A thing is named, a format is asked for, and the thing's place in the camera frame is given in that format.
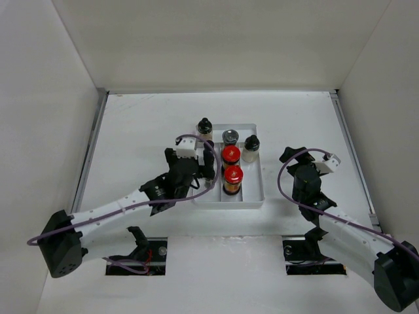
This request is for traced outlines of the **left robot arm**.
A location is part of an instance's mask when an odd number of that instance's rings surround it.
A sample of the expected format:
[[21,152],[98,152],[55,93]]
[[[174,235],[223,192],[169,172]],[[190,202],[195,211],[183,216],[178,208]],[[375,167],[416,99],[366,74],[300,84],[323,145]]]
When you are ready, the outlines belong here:
[[217,177],[219,159],[214,148],[181,154],[165,150],[169,170],[141,185],[127,196],[83,213],[68,215],[61,210],[48,220],[33,240],[42,253],[50,276],[61,278],[83,262],[104,258],[123,269],[144,274],[151,257],[149,240],[138,225],[140,215],[155,216],[177,203],[191,200],[189,191],[199,189],[199,179]]

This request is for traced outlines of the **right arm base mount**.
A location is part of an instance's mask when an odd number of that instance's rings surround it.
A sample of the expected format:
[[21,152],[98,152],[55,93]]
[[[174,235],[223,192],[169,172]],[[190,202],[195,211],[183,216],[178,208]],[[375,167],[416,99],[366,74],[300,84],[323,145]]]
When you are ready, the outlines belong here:
[[282,238],[287,275],[347,275],[345,266],[320,253],[318,242],[325,234],[315,227],[304,235]]

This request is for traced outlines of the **white salt knob-top bottle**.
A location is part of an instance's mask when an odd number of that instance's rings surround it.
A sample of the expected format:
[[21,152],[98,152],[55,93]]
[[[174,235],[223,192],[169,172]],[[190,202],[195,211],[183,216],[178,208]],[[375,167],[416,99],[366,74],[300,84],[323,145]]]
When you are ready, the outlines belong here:
[[244,142],[242,160],[247,163],[254,162],[259,156],[260,141],[256,135],[250,135]]

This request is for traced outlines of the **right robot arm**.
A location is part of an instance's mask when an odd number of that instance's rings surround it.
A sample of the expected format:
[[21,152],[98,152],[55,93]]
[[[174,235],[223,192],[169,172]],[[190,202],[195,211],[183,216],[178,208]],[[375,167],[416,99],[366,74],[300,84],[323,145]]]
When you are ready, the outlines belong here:
[[335,172],[340,159],[323,151],[316,160],[313,149],[286,147],[280,172],[293,178],[292,194],[285,198],[315,227],[307,233],[305,254],[331,258],[362,277],[392,311],[402,312],[418,300],[418,250],[407,241],[360,225],[321,191],[321,178]]

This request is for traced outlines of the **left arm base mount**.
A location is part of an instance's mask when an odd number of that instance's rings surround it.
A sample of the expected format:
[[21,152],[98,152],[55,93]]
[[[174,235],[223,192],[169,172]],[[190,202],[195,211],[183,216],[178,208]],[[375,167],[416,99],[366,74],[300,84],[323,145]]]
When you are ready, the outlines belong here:
[[106,276],[163,276],[166,274],[167,237],[146,237],[138,226],[128,227],[134,239],[134,248],[127,254],[110,256],[124,267],[107,262]]

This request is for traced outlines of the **small black-cap spice bottle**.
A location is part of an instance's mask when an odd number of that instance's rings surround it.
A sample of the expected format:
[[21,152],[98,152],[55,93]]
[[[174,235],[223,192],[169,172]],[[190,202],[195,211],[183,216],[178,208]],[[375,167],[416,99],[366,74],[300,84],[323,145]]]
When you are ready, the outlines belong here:
[[214,152],[214,142],[212,140],[207,140],[203,142],[203,148],[205,152]]

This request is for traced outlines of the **red-lid sauce jar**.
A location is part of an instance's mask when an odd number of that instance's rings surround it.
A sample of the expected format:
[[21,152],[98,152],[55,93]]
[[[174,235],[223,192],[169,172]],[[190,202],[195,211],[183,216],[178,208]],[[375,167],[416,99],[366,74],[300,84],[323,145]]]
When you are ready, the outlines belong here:
[[228,145],[222,149],[221,159],[223,169],[227,170],[230,166],[237,166],[241,158],[240,149],[235,145]]
[[230,166],[224,172],[223,190],[227,195],[233,196],[239,193],[244,172],[240,166]]

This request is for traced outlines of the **black-label spice bottle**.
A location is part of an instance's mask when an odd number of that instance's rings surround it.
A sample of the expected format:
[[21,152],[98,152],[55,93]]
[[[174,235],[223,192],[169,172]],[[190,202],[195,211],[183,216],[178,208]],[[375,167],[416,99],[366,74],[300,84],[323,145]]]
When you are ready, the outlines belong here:
[[203,152],[204,166],[213,169],[215,157],[210,150],[204,150]]

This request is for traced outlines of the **knob-top spice grinder bottle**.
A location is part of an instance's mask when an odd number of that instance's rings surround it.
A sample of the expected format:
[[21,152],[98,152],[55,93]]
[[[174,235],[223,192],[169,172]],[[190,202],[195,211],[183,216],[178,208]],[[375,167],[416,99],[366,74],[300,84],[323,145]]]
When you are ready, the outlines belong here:
[[208,118],[203,117],[196,126],[198,136],[201,138],[211,141],[213,139],[213,125]]

